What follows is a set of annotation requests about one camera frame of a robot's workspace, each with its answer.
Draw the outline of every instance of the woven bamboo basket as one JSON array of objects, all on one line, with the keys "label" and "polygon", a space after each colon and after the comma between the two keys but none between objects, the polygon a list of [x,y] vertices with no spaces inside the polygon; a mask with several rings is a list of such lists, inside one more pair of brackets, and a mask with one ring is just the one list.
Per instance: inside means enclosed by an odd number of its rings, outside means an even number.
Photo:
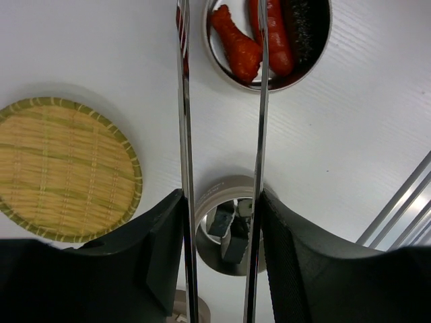
[{"label": "woven bamboo basket", "polygon": [[28,231],[87,242],[130,220],[142,187],[130,142],[91,108],[32,98],[0,111],[0,211]]}]

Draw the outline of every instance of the black object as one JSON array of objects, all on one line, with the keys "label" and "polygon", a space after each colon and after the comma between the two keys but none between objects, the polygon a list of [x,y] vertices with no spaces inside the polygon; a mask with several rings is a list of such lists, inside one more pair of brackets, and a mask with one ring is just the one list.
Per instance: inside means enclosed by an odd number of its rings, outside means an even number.
[{"label": "black object", "polygon": [[267,191],[262,208],[276,323],[429,322],[431,248],[382,253],[356,245]]},{"label": "black object", "polygon": [[0,240],[4,322],[162,323],[172,314],[182,191],[80,249]]},{"label": "black object", "polygon": [[325,48],[331,25],[328,0],[283,0],[281,10],[295,69],[310,68]]},{"label": "black object", "polygon": [[246,219],[235,216],[229,233],[222,238],[222,259],[232,264],[240,264],[248,246],[248,226]]},{"label": "black object", "polygon": [[229,230],[234,216],[234,201],[228,201],[218,205],[215,214],[207,217],[208,234],[219,238],[224,237]]}]

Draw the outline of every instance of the red vegetable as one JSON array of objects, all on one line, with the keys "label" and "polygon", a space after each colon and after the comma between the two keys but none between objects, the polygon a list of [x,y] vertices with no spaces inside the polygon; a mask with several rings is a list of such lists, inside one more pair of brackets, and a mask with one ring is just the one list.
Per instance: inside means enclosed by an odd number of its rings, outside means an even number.
[{"label": "red vegetable", "polygon": [[261,66],[261,46],[235,26],[227,5],[221,5],[213,12],[211,24],[222,40],[233,74],[243,82],[251,83]]},{"label": "red vegetable", "polygon": [[[262,45],[262,35],[259,29],[259,0],[248,0],[250,23],[255,40]],[[281,14],[280,0],[267,0],[268,8],[268,51],[269,66],[280,76],[289,75],[294,69],[294,58]]]}]

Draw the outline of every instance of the metal rod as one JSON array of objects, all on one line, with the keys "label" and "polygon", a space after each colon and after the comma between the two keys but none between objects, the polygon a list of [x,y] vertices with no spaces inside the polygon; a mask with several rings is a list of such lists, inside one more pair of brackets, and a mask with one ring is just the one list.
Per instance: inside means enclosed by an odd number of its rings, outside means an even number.
[{"label": "metal rod", "polygon": [[431,201],[425,205],[425,207],[415,216],[413,221],[409,224],[407,228],[403,231],[403,233],[395,240],[393,245],[389,248],[389,250],[393,250],[398,248],[405,239],[410,235],[411,232],[418,226],[420,222],[427,216],[431,215]]},{"label": "metal rod", "polygon": [[193,156],[189,95],[189,0],[177,2],[178,28],[178,113],[180,120],[181,182],[185,197],[183,211],[186,272],[187,322],[199,323],[195,241],[195,197],[193,194]]},{"label": "metal rod", "polygon": [[382,231],[375,237],[375,239],[370,243],[370,248],[375,248],[379,243],[386,237],[389,231],[393,228],[393,226],[398,222],[404,212],[410,207],[410,205],[416,200],[416,198],[422,193],[422,191],[427,187],[427,185],[431,182],[431,172],[424,178],[423,181],[418,185],[418,187],[413,191],[413,193],[409,196],[409,198],[404,202],[404,204],[399,208],[399,210],[394,214],[394,216],[389,220],[389,222],[385,225]]},{"label": "metal rod", "polygon": [[386,204],[383,210],[377,215],[376,219],[370,224],[370,226],[364,231],[364,233],[359,237],[357,244],[361,244],[365,246],[368,239],[373,235],[373,233],[377,230],[380,224],[389,216],[389,214],[395,209],[398,202],[404,196],[404,194],[411,188],[414,182],[421,176],[424,170],[431,163],[431,151],[428,155],[421,161],[419,166],[411,173],[409,178],[405,181],[405,183],[401,186],[401,188],[395,193],[393,198]]},{"label": "metal rod", "polygon": [[261,82],[261,103],[259,109],[259,130],[255,166],[254,197],[251,211],[251,228],[248,242],[247,278],[244,302],[244,323],[254,323],[256,317],[256,287],[259,267],[259,244],[261,240],[261,195],[263,192],[263,170],[265,167],[265,147],[268,115],[268,24],[267,0],[259,0],[259,26],[263,30],[263,62]]},{"label": "metal rod", "polygon": [[411,243],[412,246],[415,246],[416,243],[418,245],[424,245],[426,242],[431,239],[431,221],[427,223],[426,227],[418,234],[417,240]]}]

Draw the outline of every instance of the round metal container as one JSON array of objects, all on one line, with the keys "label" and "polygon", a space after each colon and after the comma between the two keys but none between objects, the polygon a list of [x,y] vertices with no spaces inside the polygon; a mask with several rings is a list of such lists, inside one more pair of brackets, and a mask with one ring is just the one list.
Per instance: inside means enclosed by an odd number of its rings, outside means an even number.
[{"label": "round metal container", "polygon": [[[254,180],[248,176],[230,176],[210,186],[196,204],[196,246],[201,259],[213,270],[230,276],[245,276],[247,273],[247,250],[240,264],[224,262],[220,256],[220,239],[207,234],[206,217],[222,203],[235,199],[253,198]],[[266,269],[263,241],[259,249],[259,272]]]},{"label": "round metal container", "polygon": [[[199,323],[211,323],[211,312],[203,299],[197,299],[197,311]],[[175,292],[174,309],[172,316],[166,319],[166,323],[187,322],[187,294],[186,291],[177,289]]]},{"label": "round metal container", "polygon": [[[312,12],[312,37],[313,51],[306,63],[298,65],[286,77],[280,77],[272,71],[269,73],[268,89],[271,92],[286,89],[300,80],[304,79],[320,60],[329,40],[332,22],[332,10],[330,0],[304,0],[309,4]],[[248,22],[247,0],[208,0],[203,11],[203,43],[207,55],[215,70],[229,83],[251,91],[261,90],[262,68],[258,76],[251,84],[245,84],[239,80],[230,70],[225,57],[222,43],[217,32],[211,27],[209,18],[211,13],[221,5],[227,5],[232,15],[232,20],[239,30],[253,38],[250,24]]]}]

